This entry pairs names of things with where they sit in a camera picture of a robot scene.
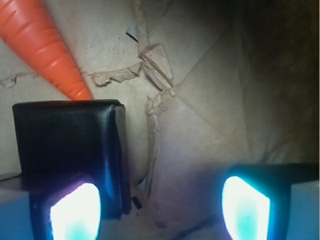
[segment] torn paper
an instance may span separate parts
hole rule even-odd
[[[188,75],[228,25],[226,1],[148,0],[144,13],[151,43],[161,43],[173,73],[172,86]]]
[[[38,75],[33,72],[19,72],[14,75],[11,75],[5,79],[0,79],[0,85],[2,87],[4,87],[5,89],[10,89],[17,83],[17,78],[23,77],[23,76],[30,76],[33,78],[38,77]]]
[[[141,53],[141,58],[149,62],[160,74],[161,76],[172,85],[172,71],[165,52],[165,48],[162,44],[156,44],[148,46]]]
[[[305,161],[285,137],[261,79],[247,71],[248,59],[238,58],[239,46],[228,27],[175,87],[175,97],[163,91],[149,103],[146,195],[154,223],[167,232],[219,215],[232,165]]]
[[[95,72],[90,74],[92,81],[98,86],[104,86],[112,81],[122,83],[126,80],[134,79],[139,75],[141,63],[134,64],[130,67],[120,70]]]
[[[160,89],[170,89],[171,86],[163,78],[163,76],[148,62],[145,61],[142,64],[145,75]]]
[[[150,45],[142,1],[133,0],[133,8],[138,38],[138,56],[144,60],[143,70],[160,90],[170,89],[173,74],[165,48],[162,44]]]

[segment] black leather cover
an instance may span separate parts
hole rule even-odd
[[[12,109],[23,175],[84,172],[100,190],[104,219],[131,211],[119,101],[26,102]]]

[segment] blue light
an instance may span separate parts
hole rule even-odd
[[[233,240],[266,240],[270,199],[237,176],[229,177],[222,190],[222,211]]]
[[[101,201],[98,188],[84,183],[50,209],[54,240],[94,240],[98,236]]]

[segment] orange carrot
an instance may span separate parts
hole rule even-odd
[[[92,99],[41,0],[0,0],[0,37],[70,99]]]

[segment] glowing light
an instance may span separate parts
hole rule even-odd
[[[54,240],[94,240],[98,236],[101,201],[97,187],[84,183],[50,209]]]
[[[222,190],[222,211],[233,240],[266,240],[270,199],[237,176],[229,177]]]

